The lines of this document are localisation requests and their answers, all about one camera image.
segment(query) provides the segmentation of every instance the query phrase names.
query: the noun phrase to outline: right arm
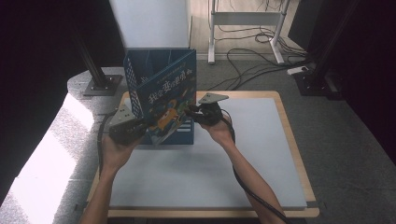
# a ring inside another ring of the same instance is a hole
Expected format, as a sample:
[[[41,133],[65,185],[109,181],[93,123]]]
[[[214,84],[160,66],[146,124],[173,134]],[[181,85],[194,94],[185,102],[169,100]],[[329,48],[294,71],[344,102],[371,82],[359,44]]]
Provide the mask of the right arm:
[[[277,200],[271,187],[267,184],[267,182],[265,182],[265,180],[245,159],[245,157],[236,147],[228,126],[223,121],[214,126],[201,126],[206,129],[212,138],[224,148],[231,160],[231,163],[233,164],[233,168],[245,185],[257,196],[271,204],[280,213],[284,214],[282,207],[280,206],[279,201]],[[279,217],[258,203],[250,195],[247,194],[247,198],[250,201],[254,211],[256,211],[261,223],[284,223]]]

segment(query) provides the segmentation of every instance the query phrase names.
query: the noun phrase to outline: colorful book cover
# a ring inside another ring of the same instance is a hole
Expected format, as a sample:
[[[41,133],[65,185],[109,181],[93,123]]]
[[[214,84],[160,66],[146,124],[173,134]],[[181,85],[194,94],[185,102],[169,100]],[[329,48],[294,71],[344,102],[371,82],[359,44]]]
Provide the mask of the colorful book cover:
[[[145,119],[152,144],[159,145],[186,121],[187,106],[195,105],[196,52],[133,50],[124,63],[133,113]]]

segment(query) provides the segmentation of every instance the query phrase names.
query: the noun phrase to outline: wooden floor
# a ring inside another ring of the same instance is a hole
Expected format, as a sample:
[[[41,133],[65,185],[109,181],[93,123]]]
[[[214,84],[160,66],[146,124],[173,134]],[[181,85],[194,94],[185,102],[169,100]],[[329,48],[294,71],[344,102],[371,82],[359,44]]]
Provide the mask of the wooden floor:
[[[279,11],[279,5],[284,0],[269,0],[268,8],[266,9],[266,1],[263,0],[219,0],[218,11]],[[295,11],[299,4],[299,0],[290,0],[287,17],[284,21],[281,36],[285,39],[288,45],[296,46],[291,40],[287,38]],[[209,28],[209,11],[211,10],[210,0],[191,0],[191,48],[197,50],[198,55],[207,55],[208,42],[210,36]],[[258,26],[220,26],[222,30],[231,31],[247,28],[258,28]],[[259,29],[243,31],[243,32],[223,32],[217,26],[215,30],[215,38],[236,38],[249,35],[256,35],[260,32]],[[263,28],[275,30],[274,26],[266,26]],[[252,49],[259,53],[272,53],[269,44],[261,44],[255,41],[254,37],[237,40],[218,40],[216,41],[216,55],[221,56],[226,54],[230,49]]]

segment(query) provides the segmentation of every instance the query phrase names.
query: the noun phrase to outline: hand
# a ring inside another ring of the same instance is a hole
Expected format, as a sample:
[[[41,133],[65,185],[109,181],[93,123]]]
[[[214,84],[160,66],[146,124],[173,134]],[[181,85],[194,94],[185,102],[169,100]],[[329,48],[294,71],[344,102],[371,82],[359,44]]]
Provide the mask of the hand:
[[[102,139],[103,173],[116,173],[131,157],[134,148],[141,139],[132,142],[129,146],[117,145],[109,136]]]
[[[229,122],[231,122],[228,116],[223,115],[223,117],[227,119]],[[215,140],[221,146],[224,147],[227,144],[233,144],[233,138],[231,137],[230,130],[224,121],[221,120],[219,123],[213,126],[208,126],[204,124],[200,124],[200,125],[202,128],[207,130],[210,136],[213,138],[213,140]]]

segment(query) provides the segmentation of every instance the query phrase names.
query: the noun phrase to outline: person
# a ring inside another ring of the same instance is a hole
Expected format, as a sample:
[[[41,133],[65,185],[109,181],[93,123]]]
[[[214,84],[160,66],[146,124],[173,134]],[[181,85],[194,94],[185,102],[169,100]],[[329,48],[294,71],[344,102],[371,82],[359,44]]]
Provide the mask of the person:
[[[220,121],[214,126],[201,124],[201,127],[207,130],[213,140],[224,148],[233,164],[233,168],[246,186],[260,198],[271,204],[280,213],[284,214],[271,187],[236,147],[227,124],[224,121]],[[104,137],[102,141],[104,163],[101,178],[91,201],[82,215],[81,224],[106,223],[114,178],[117,171],[129,160],[132,151],[139,142],[140,140],[136,140],[129,146],[120,146],[116,145],[110,137]],[[279,217],[258,203],[250,195],[247,194],[247,198],[257,213],[260,223],[284,223]]]

